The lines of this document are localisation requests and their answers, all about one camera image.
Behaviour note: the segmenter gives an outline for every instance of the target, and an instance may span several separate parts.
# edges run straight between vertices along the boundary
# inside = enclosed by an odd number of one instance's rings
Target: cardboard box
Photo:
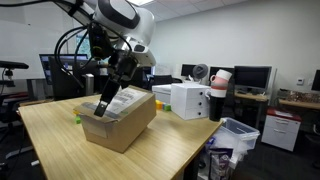
[[[95,116],[96,104],[83,103],[80,112],[88,141],[124,153],[156,116],[154,94],[129,86],[118,92],[103,117]]]

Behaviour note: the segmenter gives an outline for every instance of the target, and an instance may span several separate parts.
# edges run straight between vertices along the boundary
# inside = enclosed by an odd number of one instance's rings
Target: small green object
[[[163,108],[163,110],[165,111],[171,111],[171,105],[170,104],[166,104]]]
[[[76,124],[80,124],[81,123],[80,116],[76,116],[76,118],[74,120],[75,120]]]

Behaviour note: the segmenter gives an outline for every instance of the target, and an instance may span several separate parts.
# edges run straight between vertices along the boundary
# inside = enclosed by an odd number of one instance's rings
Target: plastic bin
[[[232,137],[228,139],[228,143],[232,144],[234,152],[243,152],[254,149],[256,140],[260,135],[259,130],[232,118],[224,119],[226,119],[226,122],[222,124],[217,133],[227,134]]]

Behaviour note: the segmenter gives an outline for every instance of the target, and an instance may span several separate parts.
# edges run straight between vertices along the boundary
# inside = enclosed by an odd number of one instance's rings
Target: office desk
[[[221,122],[157,116],[120,154],[85,139],[73,108],[99,96],[20,107],[23,122],[47,179],[172,179],[189,169]]]
[[[268,97],[264,96],[264,95],[253,95],[250,93],[247,94],[240,94],[235,92],[234,96],[237,98],[243,98],[243,99],[251,99],[251,100],[255,100],[257,102],[259,102],[259,108],[258,108],[258,113],[257,113],[257,119],[256,119],[256,124],[255,124],[255,128],[259,129],[259,123],[261,120],[261,115],[262,115],[262,108],[263,108],[263,103],[268,102]]]
[[[280,99],[279,103],[283,105],[288,105],[288,106],[296,106],[296,107],[320,110],[320,103],[295,102],[295,101],[287,101],[283,99]]]

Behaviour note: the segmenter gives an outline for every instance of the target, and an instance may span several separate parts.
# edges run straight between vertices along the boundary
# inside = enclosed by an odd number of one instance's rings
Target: wall
[[[310,91],[320,69],[319,17],[317,0],[251,0],[159,22],[150,48],[175,77],[183,63],[271,65],[274,89]]]
[[[28,1],[4,0],[1,3]],[[22,61],[32,65],[29,70],[14,70],[16,87],[5,87],[4,92],[27,90],[23,78],[44,78],[38,54],[53,53],[58,38],[73,27],[72,19],[53,3],[14,8],[1,7],[0,23],[0,59]],[[69,43],[69,48],[74,49],[74,44]],[[67,53],[68,49],[64,48],[63,52]]]

